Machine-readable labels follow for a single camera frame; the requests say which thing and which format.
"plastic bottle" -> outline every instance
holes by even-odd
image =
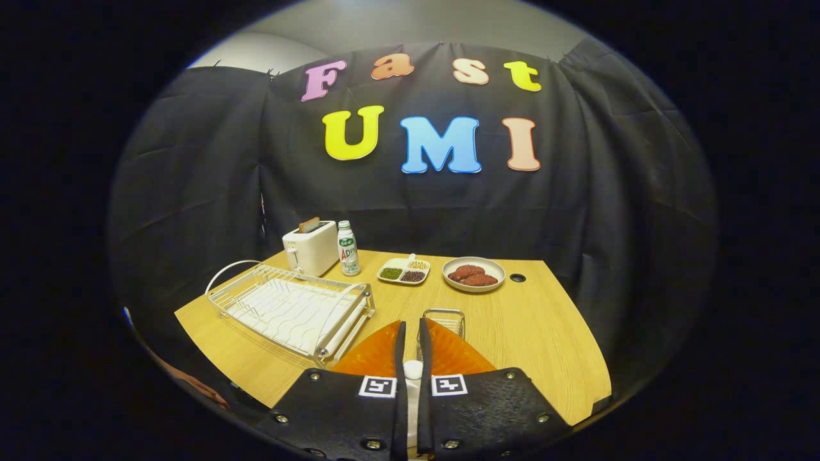
[[[339,221],[339,260],[342,262],[342,273],[355,276],[362,271],[358,261],[356,236],[350,229],[350,221]]]

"white toaster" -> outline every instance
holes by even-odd
[[[338,233],[336,221],[319,221],[319,227],[310,232],[302,233],[294,229],[285,234],[282,244],[290,270],[314,277],[327,272],[339,261],[336,253]]]

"letter m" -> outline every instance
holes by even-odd
[[[402,165],[405,173],[423,173],[427,163],[423,154],[436,171],[444,168],[444,162],[452,152],[453,160],[447,165],[456,173],[477,173],[481,164],[476,160],[476,127],[478,120],[468,116],[453,118],[444,136],[439,136],[433,125],[423,116],[410,116],[399,122],[408,131],[408,160]]]

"wooden table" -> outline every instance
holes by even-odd
[[[376,314],[351,347],[400,319],[407,323],[404,360],[415,359],[421,314],[428,308],[458,309],[466,318],[467,342],[497,368],[522,369],[567,423],[589,417],[592,405],[611,394],[609,372],[595,338],[543,261],[496,259],[508,276],[520,273],[526,281],[508,278],[497,290],[470,294],[444,281],[441,267],[451,258],[417,255],[432,267],[424,283],[411,286],[376,279],[382,264],[390,258],[406,258],[406,254],[359,250],[359,257],[362,271],[357,276],[344,276],[338,262],[323,275],[331,280],[371,283]],[[285,252],[264,263],[289,268]],[[177,310],[176,317],[216,367],[269,407],[305,368],[315,366],[233,318],[221,318],[204,295]]]

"raw meat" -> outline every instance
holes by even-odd
[[[467,285],[467,286],[487,286],[487,285],[493,285],[494,283],[498,283],[498,282],[499,282],[499,279],[497,279],[493,276],[488,276],[487,274],[475,274],[475,275],[469,276],[467,279],[462,280],[458,283],[460,283],[462,285]]]
[[[474,276],[475,274],[483,273],[484,269],[482,269],[481,267],[473,266],[472,264],[465,264],[463,266],[459,266],[458,269],[456,269],[456,271],[452,274],[448,275],[448,277],[450,278],[450,280],[460,282],[468,278],[469,276]]]

